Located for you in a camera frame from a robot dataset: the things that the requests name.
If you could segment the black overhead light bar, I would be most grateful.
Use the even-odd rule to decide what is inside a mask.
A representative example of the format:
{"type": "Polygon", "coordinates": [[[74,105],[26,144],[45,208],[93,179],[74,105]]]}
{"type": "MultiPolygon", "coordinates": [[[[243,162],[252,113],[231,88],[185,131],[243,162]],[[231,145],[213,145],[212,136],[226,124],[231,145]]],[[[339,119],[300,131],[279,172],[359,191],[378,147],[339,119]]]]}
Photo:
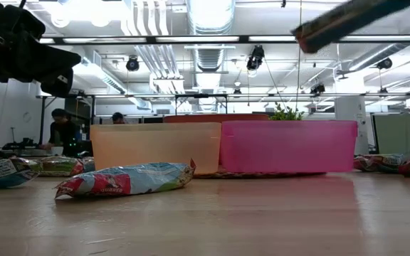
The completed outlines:
{"type": "MultiPolygon", "coordinates": [[[[350,35],[340,43],[410,43],[406,35],[350,35]]],[[[294,36],[100,36],[100,37],[44,37],[40,43],[57,46],[82,45],[160,45],[160,44],[296,44],[294,36]]]]}

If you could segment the blue white granola bar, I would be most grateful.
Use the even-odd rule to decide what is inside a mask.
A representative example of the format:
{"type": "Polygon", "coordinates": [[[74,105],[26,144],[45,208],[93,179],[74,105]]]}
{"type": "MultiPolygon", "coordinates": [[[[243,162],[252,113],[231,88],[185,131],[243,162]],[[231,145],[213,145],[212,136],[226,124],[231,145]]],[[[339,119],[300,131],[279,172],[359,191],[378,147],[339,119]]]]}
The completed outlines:
{"type": "Polygon", "coordinates": [[[91,172],[95,170],[95,161],[92,156],[87,156],[81,159],[83,163],[83,172],[91,172]]]}

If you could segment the translucent orange shallow bin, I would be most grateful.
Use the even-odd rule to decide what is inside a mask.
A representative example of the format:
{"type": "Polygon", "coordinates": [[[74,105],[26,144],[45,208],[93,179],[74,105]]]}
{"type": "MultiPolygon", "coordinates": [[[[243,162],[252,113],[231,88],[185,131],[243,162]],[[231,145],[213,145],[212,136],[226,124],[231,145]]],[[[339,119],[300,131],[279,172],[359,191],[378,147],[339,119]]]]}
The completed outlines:
{"type": "Polygon", "coordinates": [[[95,168],[156,162],[196,164],[195,174],[219,169],[221,124],[96,124],[90,127],[95,168]]]}

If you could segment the silver ventilation duct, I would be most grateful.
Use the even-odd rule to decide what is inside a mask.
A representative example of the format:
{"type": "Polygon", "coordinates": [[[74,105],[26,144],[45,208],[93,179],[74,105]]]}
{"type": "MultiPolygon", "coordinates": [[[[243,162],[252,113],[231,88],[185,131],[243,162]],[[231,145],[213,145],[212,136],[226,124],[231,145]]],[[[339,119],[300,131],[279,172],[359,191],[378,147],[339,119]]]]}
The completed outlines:
{"type": "MultiPolygon", "coordinates": [[[[236,0],[186,0],[189,33],[194,36],[230,34],[236,0]]],[[[224,48],[194,50],[196,66],[202,72],[216,72],[224,61],[224,48]]]]}

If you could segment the translucent pink shallow bin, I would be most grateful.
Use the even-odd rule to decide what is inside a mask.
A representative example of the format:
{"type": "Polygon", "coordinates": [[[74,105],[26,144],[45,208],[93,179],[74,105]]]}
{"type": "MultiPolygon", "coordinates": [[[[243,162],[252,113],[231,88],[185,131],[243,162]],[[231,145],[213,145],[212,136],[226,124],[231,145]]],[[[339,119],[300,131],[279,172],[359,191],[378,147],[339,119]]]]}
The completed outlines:
{"type": "Polygon", "coordinates": [[[348,172],[356,138],[355,121],[228,121],[221,164],[242,174],[348,172]]]}

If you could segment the small green potted plant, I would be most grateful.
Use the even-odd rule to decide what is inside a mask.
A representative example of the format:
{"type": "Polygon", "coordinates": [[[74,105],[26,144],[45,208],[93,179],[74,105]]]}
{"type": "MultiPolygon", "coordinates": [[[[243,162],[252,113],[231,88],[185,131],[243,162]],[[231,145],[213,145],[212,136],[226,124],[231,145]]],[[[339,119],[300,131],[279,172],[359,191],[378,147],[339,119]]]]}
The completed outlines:
{"type": "Polygon", "coordinates": [[[270,120],[302,120],[304,112],[298,109],[293,109],[289,106],[283,106],[279,103],[275,104],[275,112],[270,116],[270,120]]]}

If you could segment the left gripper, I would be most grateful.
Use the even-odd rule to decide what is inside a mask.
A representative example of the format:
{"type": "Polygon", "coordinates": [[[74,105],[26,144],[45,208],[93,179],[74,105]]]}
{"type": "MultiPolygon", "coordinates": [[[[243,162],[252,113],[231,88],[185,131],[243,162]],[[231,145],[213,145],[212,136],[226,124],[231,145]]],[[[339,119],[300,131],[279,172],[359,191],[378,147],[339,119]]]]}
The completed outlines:
{"type": "Polygon", "coordinates": [[[24,8],[28,0],[13,1],[14,5],[0,2],[0,82],[10,78],[25,82],[34,79],[42,82],[44,93],[54,97],[69,96],[73,85],[72,67],[81,62],[81,57],[39,43],[46,27],[24,8]],[[14,66],[18,50],[21,73],[14,66]]]}

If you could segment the grey office partition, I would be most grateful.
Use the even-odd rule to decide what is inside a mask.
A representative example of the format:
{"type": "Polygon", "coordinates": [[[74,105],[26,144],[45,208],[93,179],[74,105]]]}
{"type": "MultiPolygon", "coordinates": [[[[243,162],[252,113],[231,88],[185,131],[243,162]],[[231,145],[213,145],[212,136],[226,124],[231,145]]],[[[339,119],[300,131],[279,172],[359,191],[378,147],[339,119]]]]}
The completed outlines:
{"type": "Polygon", "coordinates": [[[410,155],[410,114],[374,114],[374,142],[380,154],[410,155]]]}

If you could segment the black metal frame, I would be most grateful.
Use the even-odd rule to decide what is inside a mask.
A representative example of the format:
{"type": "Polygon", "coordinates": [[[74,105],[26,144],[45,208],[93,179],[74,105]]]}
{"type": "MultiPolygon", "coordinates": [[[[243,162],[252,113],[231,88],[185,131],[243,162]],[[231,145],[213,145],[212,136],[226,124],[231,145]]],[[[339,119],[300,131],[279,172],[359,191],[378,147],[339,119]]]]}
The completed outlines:
{"type": "Polygon", "coordinates": [[[228,114],[228,95],[207,93],[175,95],[174,114],[228,114]]]}

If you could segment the light blue granola bar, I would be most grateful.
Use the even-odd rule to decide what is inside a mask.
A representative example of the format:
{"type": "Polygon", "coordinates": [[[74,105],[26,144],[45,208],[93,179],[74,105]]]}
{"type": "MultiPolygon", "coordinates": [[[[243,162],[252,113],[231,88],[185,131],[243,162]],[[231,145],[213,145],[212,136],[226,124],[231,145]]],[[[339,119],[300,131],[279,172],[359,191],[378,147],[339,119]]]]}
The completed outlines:
{"type": "Polygon", "coordinates": [[[39,172],[31,167],[27,159],[0,159],[0,188],[20,186],[38,175],[39,172]]]}
{"type": "Polygon", "coordinates": [[[116,166],[75,175],[56,186],[61,196],[133,196],[182,188],[193,178],[196,164],[149,163],[116,166]]]}

